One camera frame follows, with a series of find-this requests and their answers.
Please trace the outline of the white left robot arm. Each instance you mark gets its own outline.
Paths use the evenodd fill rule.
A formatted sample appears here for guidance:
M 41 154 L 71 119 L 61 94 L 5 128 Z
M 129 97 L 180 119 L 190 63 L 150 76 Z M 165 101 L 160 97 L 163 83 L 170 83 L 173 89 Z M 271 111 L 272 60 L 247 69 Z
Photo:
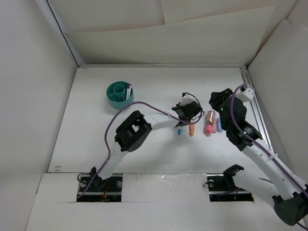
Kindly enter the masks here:
M 104 141 L 108 150 L 106 160 L 90 171 L 90 184 L 97 190 L 102 191 L 107 186 L 107 179 L 112 176 L 115 168 L 126 156 L 136 151 L 144 143 L 150 132 L 163 128 L 177 128 L 193 123 L 193 118 L 202 113 L 202 107 L 193 100 L 190 103 L 178 103 L 170 111 L 164 112 L 144 102 L 133 102 L 132 104 L 143 104 L 157 111 L 156 114 L 144 115 L 136 110 L 132 112 L 117 128 L 114 141 L 108 143 L 108 131 L 121 110 L 114 116 L 107 126 Z

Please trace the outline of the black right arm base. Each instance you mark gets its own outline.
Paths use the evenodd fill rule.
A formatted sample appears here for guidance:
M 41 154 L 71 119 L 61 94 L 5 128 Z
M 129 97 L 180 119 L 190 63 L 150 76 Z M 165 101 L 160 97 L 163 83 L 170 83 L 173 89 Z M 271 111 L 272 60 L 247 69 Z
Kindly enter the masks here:
M 210 202 L 254 202 L 253 195 L 235 186 L 233 176 L 244 168 L 233 165 L 223 173 L 210 173 L 206 175 L 203 187 L 208 189 Z

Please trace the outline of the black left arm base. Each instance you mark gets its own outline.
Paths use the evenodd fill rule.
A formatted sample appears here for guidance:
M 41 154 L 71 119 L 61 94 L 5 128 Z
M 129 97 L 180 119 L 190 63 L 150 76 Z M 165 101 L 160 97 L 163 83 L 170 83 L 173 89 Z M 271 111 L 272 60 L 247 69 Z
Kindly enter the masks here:
M 79 173 L 77 180 L 79 182 L 77 192 L 77 202 L 121 202 L 122 200 L 122 186 L 123 175 L 113 174 L 110 178 L 101 180 L 96 179 L 91 183 L 86 190 L 91 176 L 94 175 L 94 171 L 91 173 Z

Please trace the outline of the purple capped white marker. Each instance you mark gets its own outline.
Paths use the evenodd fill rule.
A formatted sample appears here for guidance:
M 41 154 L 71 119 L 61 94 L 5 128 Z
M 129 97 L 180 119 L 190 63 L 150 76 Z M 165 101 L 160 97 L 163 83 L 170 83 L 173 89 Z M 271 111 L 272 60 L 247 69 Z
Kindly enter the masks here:
M 130 96 L 131 96 L 131 89 L 132 89 L 132 85 L 131 85 L 131 84 L 128 84 L 128 88 L 127 88 L 127 99 L 129 99 Z

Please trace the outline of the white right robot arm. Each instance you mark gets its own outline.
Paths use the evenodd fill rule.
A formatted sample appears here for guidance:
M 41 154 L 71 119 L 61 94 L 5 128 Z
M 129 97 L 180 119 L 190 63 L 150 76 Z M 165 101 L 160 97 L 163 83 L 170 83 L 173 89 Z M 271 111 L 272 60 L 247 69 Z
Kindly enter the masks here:
M 225 188 L 244 189 L 269 204 L 287 225 L 294 226 L 308 214 L 308 184 L 294 174 L 267 146 L 260 132 L 246 122 L 244 102 L 252 100 L 254 90 L 241 85 L 236 90 L 211 93 L 209 104 L 219 113 L 228 140 L 249 157 L 268 180 L 233 165 L 223 172 Z

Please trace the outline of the red capped white marker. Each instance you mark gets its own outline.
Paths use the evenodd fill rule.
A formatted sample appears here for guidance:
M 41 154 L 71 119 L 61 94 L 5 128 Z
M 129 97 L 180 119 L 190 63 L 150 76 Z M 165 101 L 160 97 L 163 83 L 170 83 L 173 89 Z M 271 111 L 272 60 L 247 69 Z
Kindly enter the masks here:
M 131 87 L 128 86 L 127 92 L 126 92 L 126 100 L 128 100 L 130 98 L 130 92 L 131 92 Z

